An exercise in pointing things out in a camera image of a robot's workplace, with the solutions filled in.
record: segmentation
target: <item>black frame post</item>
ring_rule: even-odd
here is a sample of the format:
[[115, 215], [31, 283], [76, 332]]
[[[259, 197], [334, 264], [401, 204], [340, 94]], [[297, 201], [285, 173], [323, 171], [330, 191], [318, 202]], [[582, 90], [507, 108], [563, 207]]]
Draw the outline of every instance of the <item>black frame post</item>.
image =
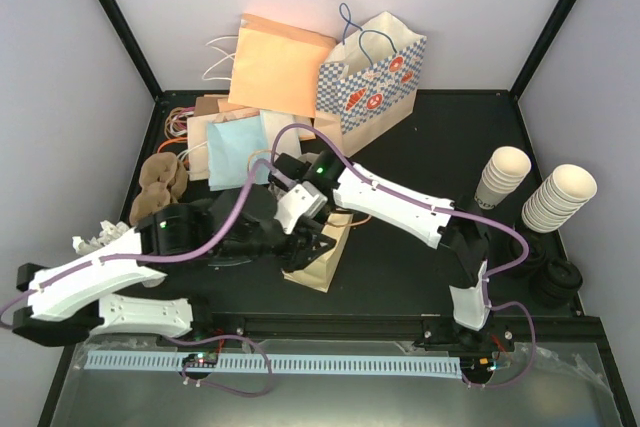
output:
[[131, 57], [136, 69], [138, 69], [140, 77], [142, 77], [147, 89], [149, 89], [151, 97], [153, 97], [154, 100], [158, 100], [162, 96], [162, 88], [156, 80], [155, 75], [153, 75], [153, 71], [147, 62], [147, 59], [144, 57], [133, 32], [131, 32], [129, 24], [127, 24], [120, 7], [118, 7], [118, 3], [116, 0], [98, 1], [100, 2], [100, 5], [102, 5], [107, 17], [109, 17], [109, 20], [111, 21], [113, 28], [116, 30], [118, 37], [120, 37], [124, 48], [127, 49], [129, 57]]
[[511, 90], [509, 91], [509, 94], [515, 100], [522, 97], [524, 90], [533, 78], [533, 74], [535, 74], [538, 69], [540, 62], [542, 62], [542, 59], [553, 42], [553, 39], [558, 35], [560, 28], [564, 24], [564, 21], [567, 19], [567, 16], [569, 15], [569, 12], [571, 12], [575, 3], [576, 0], [558, 0], [553, 12], [551, 12], [551, 16], [549, 16], [549, 20], [547, 20], [544, 29], [542, 29], [542, 32], [540, 33], [540, 37], [538, 37], [533, 49], [529, 53], [527, 61], [524, 63], [516, 81], [513, 83], [513, 87], [511, 87]]

